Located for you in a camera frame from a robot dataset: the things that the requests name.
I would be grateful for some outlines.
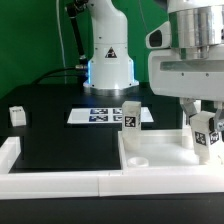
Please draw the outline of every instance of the white plastic divider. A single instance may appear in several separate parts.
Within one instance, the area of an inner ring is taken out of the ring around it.
[[[7,174],[21,152],[19,137],[10,137],[0,148],[0,174]]]
[[[7,139],[0,149],[0,199],[224,192],[224,166],[198,165],[192,149],[181,148],[181,130],[141,131],[143,148],[132,151],[121,132],[118,138],[121,170],[20,174],[8,174],[20,153],[19,138]],[[130,166],[136,156],[149,166]]]

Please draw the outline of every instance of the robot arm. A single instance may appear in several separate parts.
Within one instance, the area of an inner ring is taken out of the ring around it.
[[[169,0],[167,6],[169,21],[146,37],[153,50],[151,88],[180,98],[201,164],[217,156],[224,161],[224,0]],[[160,37],[156,44],[155,37]],[[216,113],[197,114],[196,99],[213,101]]]
[[[126,16],[113,6],[111,0],[76,0],[68,6],[72,21],[85,8],[92,18],[94,55],[88,61],[89,79],[84,83],[84,91],[98,95],[124,95],[136,90],[138,82],[134,79],[134,64],[128,56]]]

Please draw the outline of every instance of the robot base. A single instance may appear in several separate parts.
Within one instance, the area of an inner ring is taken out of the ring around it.
[[[138,82],[124,89],[97,89],[95,87],[90,86],[87,83],[84,83],[83,86],[84,86],[85,93],[100,95],[100,96],[122,96],[122,95],[127,95],[129,93],[137,92],[139,89]]]

